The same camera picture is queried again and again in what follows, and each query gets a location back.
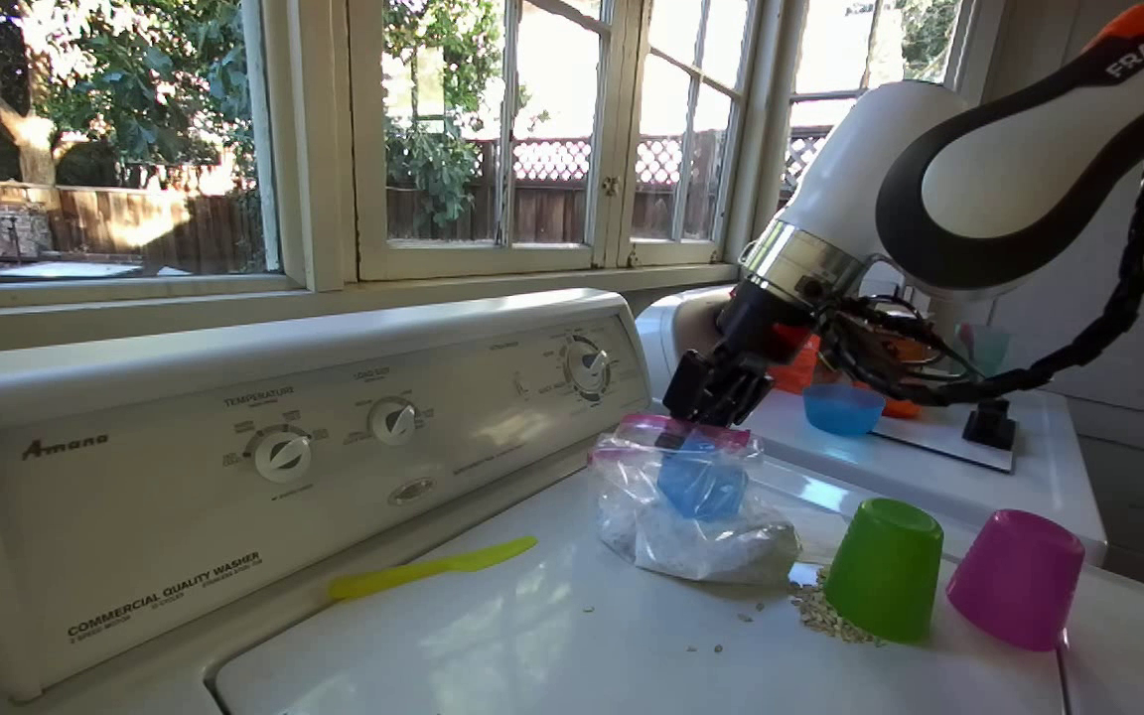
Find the washer lid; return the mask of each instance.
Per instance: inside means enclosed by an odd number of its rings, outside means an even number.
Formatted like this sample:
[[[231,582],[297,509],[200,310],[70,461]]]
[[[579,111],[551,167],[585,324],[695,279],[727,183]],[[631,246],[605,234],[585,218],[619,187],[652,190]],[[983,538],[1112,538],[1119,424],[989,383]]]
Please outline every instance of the washer lid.
[[[539,542],[530,558],[330,610],[219,667],[215,692],[231,715],[1065,708],[1057,655],[997,649],[944,602],[926,649],[842,643],[804,628],[783,596],[718,596],[641,573],[595,542],[589,473],[446,554],[525,533]]]

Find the black cable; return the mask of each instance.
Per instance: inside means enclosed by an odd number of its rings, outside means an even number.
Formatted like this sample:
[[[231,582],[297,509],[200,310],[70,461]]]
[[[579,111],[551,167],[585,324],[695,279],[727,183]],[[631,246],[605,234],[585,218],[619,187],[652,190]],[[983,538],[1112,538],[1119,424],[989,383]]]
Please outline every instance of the black cable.
[[[820,340],[826,345],[821,352],[826,363],[889,399],[906,399],[918,406],[992,402],[1016,391],[1040,391],[1052,383],[1052,373],[1098,363],[1119,336],[1134,329],[1139,303],[1144,303],[1144,170],[1112,297],[1105,303],[1101,317],[1094,317],[1067,345],[1044,353],[1040,363],[976,379],[976,370],[959,352],[950,352],[920,316],[915,316],[911,308],[885,316],[869,297],[820,308]],[[936,352],[942,358],[954,363],[959,379],[944,379],[936,370],[932,373],[902,370],[902,363],[889,363],[885,353],[869,352],[869,329],[882,329],[889,340],[915,340]]]

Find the green cup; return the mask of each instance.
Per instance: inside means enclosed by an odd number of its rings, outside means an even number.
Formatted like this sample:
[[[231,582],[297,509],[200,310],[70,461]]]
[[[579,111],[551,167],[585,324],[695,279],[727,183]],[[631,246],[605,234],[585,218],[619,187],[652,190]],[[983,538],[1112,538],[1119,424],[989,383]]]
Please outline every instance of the green cup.
[[[866,502],[826,573],[826,603],[882,639],[926,639],[942,525],[906,502]]]

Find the window sill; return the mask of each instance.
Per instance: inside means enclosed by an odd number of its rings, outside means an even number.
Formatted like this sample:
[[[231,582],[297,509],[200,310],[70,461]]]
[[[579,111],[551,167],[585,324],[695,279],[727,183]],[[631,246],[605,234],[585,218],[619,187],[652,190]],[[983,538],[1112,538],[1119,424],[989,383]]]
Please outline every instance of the window sill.
[[[0,292],[0,352],[94,342],[168,329],[207,329],[236,324],[278,324],[310,316],[345,316],[378,308],[457,303],[494,295],[530,295],[560,287],[619,292],[637,303],[648,295],[730,281],[735,268],[662,268],[662,272],[570,272],[570,275],[503,275],[503,279],[423,279],[423,281],[366,281],[333,295],[290,292],[282,279],[219,281],[223,295],[200,295],[200,281],[150,287],[117,295],[113,287],[68,287],[86,303],[52,303],[56,287]]]

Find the window pane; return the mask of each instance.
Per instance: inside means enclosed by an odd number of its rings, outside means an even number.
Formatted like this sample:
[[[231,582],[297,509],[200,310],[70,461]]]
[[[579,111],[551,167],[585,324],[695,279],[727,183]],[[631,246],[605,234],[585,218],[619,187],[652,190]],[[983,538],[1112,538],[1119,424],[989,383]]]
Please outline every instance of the window pane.
[[[710,238],[722,190],[730,96],[648,62],[637,154],[637,238]]]
[[[962,0],[845,0],[812,3],[797,103],[789,108],[789,146],[777,201],[788,202],[812,167],[821,134],[845,118],[853,100],[877,83],[944,79]]]
[[[853,93],[866,68],[873,0],[812,3],[804,32],[797,96]]]
[[[0,0],[0,281],[261,275],[237,0]]]
[[[797,93],[866,93],[893,79],[944,79],[962,0],[812,3]]]
[[[722,158],[727,158],[727,126],[730,126],[730,100],[714,87],[699,87],[695,103],[695,130],[682,152],[687,170],[687,207],[682,207],[682,234],[681,238],[710,238],[714,234],[714,207],[722,194]]]
[[[702,72],[735,87],[742,64],[747,0],[714,0],[706,11]]]
[[[599,32],[522,0],[518,35],[503,3],[424,9],[386,56],[388,238],[585,244]]]
[[[666,238],[682,167],[682,141],[687,141],[687,93],[690,76],[648,62],[644,76],[644,130],[637,154],[637,234],[641,238]]]
[[[681,64],[695,64],[702,3],[706,0],[661,0],[652,9],[652,50],[674,56]]]
[[[605,20],[607,0],[556,0],[556,3],[571,3],[579,15]]]

